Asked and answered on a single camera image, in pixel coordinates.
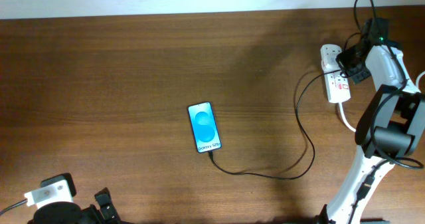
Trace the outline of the blue Samsung Galaxy smartphone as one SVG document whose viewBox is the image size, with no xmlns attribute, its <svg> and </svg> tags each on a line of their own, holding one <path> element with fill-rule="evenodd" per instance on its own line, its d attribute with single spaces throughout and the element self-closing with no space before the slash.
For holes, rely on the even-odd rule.
<svg viewBox="0 0 425 224">
<path fill-rule="evenodd" d="M 188 113 L 198 153 L 220 149 L 222 142 L 211 103 L 203 102 L 189 106 Z"/>
</svg>

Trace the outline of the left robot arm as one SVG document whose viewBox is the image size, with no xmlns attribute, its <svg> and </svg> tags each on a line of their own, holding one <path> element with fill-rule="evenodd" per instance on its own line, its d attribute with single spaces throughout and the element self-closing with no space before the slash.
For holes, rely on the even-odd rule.
<svg viewBox="0 0 425 224">
<path fill-rule="evenodd" d="M 81 209 L 77 204 L 59 201 L 45 205 L 35 212 L 28 224 L 122 224 L 107 187 L 95 196 L 99 209 L 90 205 Z"/>
</svg>

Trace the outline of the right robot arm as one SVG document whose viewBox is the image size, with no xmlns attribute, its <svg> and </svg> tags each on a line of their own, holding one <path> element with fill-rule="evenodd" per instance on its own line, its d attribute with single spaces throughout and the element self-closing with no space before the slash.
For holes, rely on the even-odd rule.
<svg viewBox="0 0 425 224">
<path fill-rule="evenodd" d="M 355 133 L 356 154 L 337 195 L 323 206 L 314 223 L 360 223 L 367 203 L 394 166 L 407 167 L 424 132 L 424 95 L 411 81 L 398 44 L 388 39 L 388 21 L 368 19 L 359 42 L 347 50 L 321 48 L 328 100 L 350 98 L 347 80 L 371 77 L 376 93 Z"/>
</svg>

